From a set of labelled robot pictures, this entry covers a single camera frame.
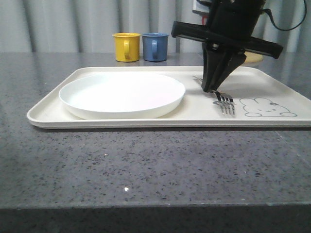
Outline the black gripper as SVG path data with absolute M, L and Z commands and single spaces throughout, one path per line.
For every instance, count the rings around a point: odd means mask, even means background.
M 171 35 L 202 42 L 202 90 L 217 90 L 246 60 L 245 51 L 279 58 L 283 47 L 252 36 L 264 0 L 214 0 L 206 25 L 175 21 Z

